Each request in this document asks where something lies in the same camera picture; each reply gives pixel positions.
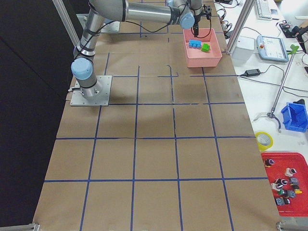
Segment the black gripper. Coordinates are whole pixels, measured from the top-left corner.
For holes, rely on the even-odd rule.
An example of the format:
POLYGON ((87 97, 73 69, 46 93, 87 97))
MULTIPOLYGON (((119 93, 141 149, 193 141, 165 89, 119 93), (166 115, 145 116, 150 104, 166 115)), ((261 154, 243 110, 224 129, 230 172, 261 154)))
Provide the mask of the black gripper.
POLYGON ((202 5, 197 9, 197 19, 200 20, 202 17, 206 17, 207 20, 211 20, 212 8, 209 5, 202 5))

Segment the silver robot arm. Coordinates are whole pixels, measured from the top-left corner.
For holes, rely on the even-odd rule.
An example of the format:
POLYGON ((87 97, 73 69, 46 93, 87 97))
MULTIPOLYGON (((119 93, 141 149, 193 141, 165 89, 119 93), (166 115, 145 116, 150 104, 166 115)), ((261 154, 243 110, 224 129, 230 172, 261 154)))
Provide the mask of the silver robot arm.
POLYGON ((104 90, 103 84, 95 75, 93 59, 101 30, 113 22, 136 20, 163 23, 164 26, 180 25, 199 34, 201 17, 211 19, 211 7, 200 0, 170 0, 167 6, 156 6, 127 0, 91 0, 90 12, 80 42, 74 50, 71 64, 72 74, 80 86, 80 94, 87 100, 96 100, 104 90))

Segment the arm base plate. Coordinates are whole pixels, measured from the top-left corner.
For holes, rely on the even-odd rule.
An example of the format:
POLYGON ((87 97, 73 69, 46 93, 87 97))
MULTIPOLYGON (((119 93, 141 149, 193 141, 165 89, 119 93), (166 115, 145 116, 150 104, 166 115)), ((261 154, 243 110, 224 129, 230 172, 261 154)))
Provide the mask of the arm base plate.
POLYGON ((91 88, 80 87, 76 81, 70 100, 71 106, 108 106, 112 76, 96 76, 96 85, 91 88))

